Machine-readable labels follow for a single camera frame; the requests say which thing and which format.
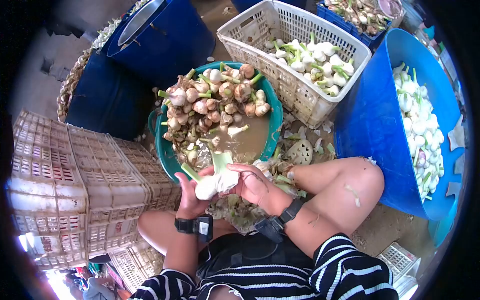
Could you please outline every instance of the black wrist device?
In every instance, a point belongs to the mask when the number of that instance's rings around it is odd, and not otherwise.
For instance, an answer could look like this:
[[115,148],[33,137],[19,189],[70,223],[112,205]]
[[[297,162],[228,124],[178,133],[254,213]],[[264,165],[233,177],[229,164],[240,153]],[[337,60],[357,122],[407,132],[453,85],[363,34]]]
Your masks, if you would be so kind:
[[211,215],[201,215],[195,219],[175,218],[178,232],[198,235],[198,240],[209,242],[213,238],[213,218]]
[[279,244],[283,241],[282,232],[285,228],[285,223],[295,218],[301,209],[303,202],[295,199],[292,203],[283,210],[280,216],[261,216],[253,225],[258,232],[265,235],[273,242]]

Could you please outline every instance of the muddy water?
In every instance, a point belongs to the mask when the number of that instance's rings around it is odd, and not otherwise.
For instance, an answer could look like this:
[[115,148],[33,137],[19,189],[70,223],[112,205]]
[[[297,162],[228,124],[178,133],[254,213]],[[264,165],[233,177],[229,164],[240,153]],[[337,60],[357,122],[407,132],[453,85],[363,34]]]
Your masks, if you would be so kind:
[[[241,122],[230,124],[235,127],[242,127],[245,124],[250,126],[244,132],[237,133],[230,137],[227,132],[217,131],[213,134],[204,134],[204,138],[212,139],[216,136],[220,138],[217,149],[219,151],[231,151],[233,161],[242,163],[252,163],[260,157],[268,137],[268,116],[249,118],[242,115]],[[200,151],[197,158],[196,167],[204,168],[211,164],[209,151],[205,143],[199,144]]]

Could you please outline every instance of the hand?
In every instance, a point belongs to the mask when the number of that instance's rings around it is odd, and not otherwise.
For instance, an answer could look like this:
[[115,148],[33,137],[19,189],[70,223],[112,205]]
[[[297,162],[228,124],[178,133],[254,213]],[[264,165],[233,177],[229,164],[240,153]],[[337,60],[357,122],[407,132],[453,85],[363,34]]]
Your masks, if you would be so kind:
[[[198,175],[213,175],[213,173],[213,166],[209,166],[198,172]],[[188,181],[187,176],[182,172],[175,173],[175,177],[179,179],[182,189],[177,218],[195,219],[198,216],[203,215],[210,202],[197,199],[197,196],[195,196],[195,187],[197,186],[197,183],[194,180]]]
[[240,173],[239,183],[230,191],[250,203],[257,204],[269,215],[279,216],[292,198],[271,183],[255,166],[228,164],[227,168]]

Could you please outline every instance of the blue plastic bucket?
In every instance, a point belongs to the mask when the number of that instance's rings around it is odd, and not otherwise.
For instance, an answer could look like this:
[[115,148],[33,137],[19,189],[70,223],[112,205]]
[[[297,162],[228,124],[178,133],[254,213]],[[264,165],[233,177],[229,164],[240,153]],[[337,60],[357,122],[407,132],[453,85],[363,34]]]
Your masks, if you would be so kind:
[[[392,67],[401,62],[417,70],[420,84],[428,95],[445,137],[441,145],[445,175],[440,178],[432,200],[422,204],[403,129]],[[445,72],[432,54],[415,37],[392,29],[365,67],[356,89],[338,104],[335,141],[338,157],[372,156],[384,173],[385,190],[380,202],[425,219],[441,220],[455,199],[445,197],[449,181],[461,182],[453,174],[455,160],[464,149],[450,152],[447,133],[460,117],[455,95]]]
[[162,89],[173,85],[178,74],[205,64],[215,47],[214,36],[188,0],[172,0],[145,23],[150,25],[123,50],[117,45],[123,29],[116,30],[107,55]]
[[[262,2],[263,0],[231,0],[233,6],[237,9],[239,13],[244,12],[245,10],[249,9],[253,5]],[[307,5],[307,0],[280,0],[286,4],[290,4],[301,9],[305,9]]]
[[144,128],[152,88],[105,53],[93,52],[74,92],[65,122],[132,140]]

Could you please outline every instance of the black and white striped sleeve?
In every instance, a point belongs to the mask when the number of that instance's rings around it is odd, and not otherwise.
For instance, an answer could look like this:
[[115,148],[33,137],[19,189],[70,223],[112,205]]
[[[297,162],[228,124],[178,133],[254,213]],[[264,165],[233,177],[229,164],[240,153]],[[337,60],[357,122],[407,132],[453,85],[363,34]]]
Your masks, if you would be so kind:
[[188,299],[194,289],[195,283],[190,276],[176,270],[164,269],[159,275],[145,280],[130,299]]
[[318,247],[313,262],[309,283],[326,300],[398,299],[387,265],[360,252],[342,233]]

